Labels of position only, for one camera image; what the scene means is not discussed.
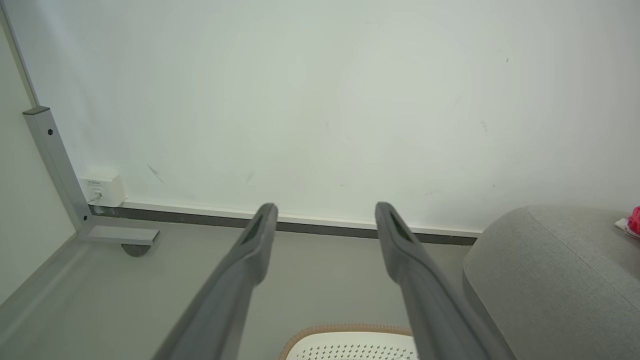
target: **white electrical box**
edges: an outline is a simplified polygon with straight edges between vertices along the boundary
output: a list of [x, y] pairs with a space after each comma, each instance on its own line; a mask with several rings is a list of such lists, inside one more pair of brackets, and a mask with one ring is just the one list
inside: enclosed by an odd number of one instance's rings
[[111, 171], [92, 171], [78, 178], [87, 203], [115, 208], [127, 198], [120, 175]]

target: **caster wheel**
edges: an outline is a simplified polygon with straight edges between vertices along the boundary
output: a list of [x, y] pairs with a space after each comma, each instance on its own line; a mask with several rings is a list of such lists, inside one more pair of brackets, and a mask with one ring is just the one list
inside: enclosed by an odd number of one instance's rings
[[144, 255], [151, 249], [151, 245], [129, 245], [129, 244], [121, 244], [124, 251], [133, 256], [134, 258], [139, 258]]

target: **metal bracket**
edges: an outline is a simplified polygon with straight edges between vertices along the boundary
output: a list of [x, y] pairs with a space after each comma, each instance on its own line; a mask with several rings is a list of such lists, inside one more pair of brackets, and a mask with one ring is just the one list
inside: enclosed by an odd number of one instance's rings
[[132, 256], [144, 255], [154, 244], [160, 231], [96, 225], [95, 216], [86, 203], [51, 109], [38, 106], [23, 114], [80, 240], [119, 243]]

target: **gray sofa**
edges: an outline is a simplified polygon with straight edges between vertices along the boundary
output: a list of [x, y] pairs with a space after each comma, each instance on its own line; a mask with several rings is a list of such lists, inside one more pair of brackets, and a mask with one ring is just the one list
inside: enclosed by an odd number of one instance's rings
[[640, 241], [626, 213], [529, 206], [478, 238], [465, 296], [518, 360], [640, 359]]

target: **white basket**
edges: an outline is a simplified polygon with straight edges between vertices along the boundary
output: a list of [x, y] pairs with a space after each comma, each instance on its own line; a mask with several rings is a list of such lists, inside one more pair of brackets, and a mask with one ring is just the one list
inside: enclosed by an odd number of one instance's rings
[[280, 360], [418, 360], [409, 329], [384, 325], [327, 325], [297, 333]]

